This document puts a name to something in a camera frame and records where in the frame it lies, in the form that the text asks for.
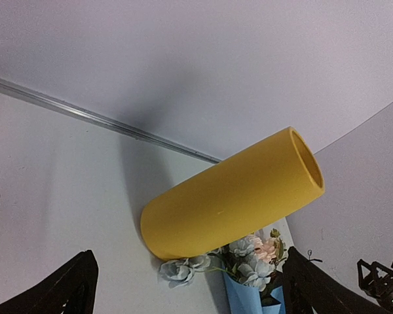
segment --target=white surface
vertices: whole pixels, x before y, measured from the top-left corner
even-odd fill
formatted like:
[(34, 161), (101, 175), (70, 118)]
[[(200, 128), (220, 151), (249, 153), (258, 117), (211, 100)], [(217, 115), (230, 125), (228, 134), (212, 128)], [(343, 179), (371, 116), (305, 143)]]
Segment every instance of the white surface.
[(0, 77), (226, 158), (393, 101), (393, 0), (0, 0)]
[(393, 261), (393, 104), (316, 155), (326, 193), (287, 217), (300, 252), (358, 288), (356, 263)]
[(92, 249), (97, 314), (228, 313), (220, 274), (158, 282), (134, 225), (149, 200), (208, 166), (0, 95), (0, 303)]

